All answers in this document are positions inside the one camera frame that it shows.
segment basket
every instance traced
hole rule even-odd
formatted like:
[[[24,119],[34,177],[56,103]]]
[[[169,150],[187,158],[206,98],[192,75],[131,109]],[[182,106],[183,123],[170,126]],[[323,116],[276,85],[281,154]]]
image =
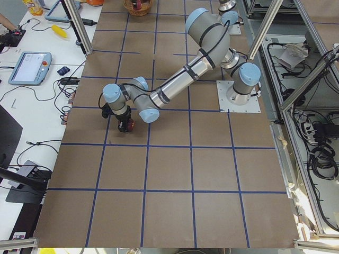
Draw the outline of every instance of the basket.
[[[132,6],[132,2],[130,0],[123,0],[124,7],[128,10],[128,12],[137,17],[145,16],[153,5],[153,0],[142,0],[141,9],[134,10]]]

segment metal base plate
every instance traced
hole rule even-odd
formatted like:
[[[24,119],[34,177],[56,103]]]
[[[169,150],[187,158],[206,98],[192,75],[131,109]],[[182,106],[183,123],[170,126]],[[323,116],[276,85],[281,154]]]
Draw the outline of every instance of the metal base plate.
[[[242,106],[235,105],[227,99],[226,92],[233,83],[234,81],[231,80],[217,80],[220,112],[261,113],[258,98],[256,96],[251,97],[248,103]]]
[[[238,24],[230,25],[228,28],[229,35],[241,35],[240,26]]]

